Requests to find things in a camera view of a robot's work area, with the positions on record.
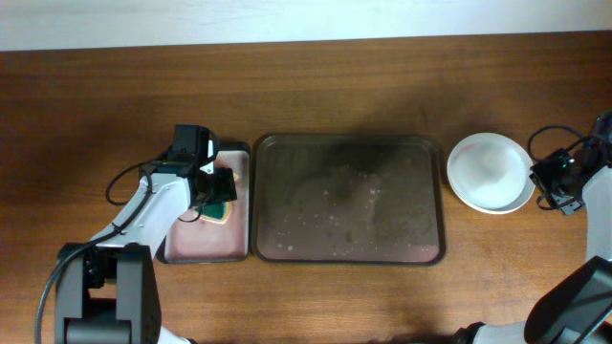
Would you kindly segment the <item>pale grey plate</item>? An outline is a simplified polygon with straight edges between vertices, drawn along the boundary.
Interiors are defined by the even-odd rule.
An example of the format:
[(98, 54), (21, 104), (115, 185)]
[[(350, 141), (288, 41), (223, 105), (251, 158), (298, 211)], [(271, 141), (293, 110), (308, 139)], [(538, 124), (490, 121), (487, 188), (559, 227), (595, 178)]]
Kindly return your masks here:
[(448, 182), (480, 206), (499, 207), (516, 199), (529, 180), (533, 162), (514, 140), (478, 133), (458, 142), (447, 161)]

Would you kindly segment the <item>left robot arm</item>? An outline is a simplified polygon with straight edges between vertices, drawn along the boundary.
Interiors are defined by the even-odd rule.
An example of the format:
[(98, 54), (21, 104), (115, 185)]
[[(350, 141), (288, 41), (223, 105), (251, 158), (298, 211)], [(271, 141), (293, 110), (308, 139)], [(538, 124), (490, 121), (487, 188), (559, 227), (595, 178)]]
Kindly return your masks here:
[(42, 293), (55, 294), (55, 342), (184, 342), (163, 324), (153, 261), (186, 212), (236, 200), (232, 170), (214, 164), (218, 145), (206, 127), (176, 125), (165, 151), (135, 164), (139, 185), (117, 217), (59, 251)]

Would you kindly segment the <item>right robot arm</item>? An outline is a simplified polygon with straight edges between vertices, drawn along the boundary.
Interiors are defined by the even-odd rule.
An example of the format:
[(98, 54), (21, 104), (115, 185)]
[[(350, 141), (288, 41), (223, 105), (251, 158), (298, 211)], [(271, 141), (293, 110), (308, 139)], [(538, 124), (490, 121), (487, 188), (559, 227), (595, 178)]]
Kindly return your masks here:
[(545, 157), (493, 133), (474, 134), (451, 151), (451, 189), (468, 206), (507, 214), (536, 195), (544, 211), (586, 216), (583, 264), (544, 294), (524, 321), (477, 322), (453, 343), (610, 343), (611, 341), (611, 115)]

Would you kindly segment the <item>white plate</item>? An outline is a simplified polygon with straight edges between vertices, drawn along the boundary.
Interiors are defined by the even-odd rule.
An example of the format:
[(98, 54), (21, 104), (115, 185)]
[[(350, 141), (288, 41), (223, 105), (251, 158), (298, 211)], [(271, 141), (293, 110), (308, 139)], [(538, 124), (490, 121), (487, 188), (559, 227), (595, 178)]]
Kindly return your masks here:
[(504, 206), (499, 207), (480, 206), (461, 193), (457, 193), (456, 196), (472, 209), (492, 215), (503, 215), (517, 211), (520, 207), (530, 201), (534, 192), (535, 188), (533, 186), (525, 186), (516, 199)]

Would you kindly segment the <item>green yellow sponge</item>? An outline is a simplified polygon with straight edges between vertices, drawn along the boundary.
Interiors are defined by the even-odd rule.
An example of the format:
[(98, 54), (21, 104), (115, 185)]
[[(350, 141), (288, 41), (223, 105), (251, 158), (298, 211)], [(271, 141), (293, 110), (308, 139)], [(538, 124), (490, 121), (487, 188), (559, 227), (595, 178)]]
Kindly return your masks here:
[(205, 222), (222, 225), (229, 219), (231, 209), (231, 203), (203, 204), (198, 208), (197, 213)]

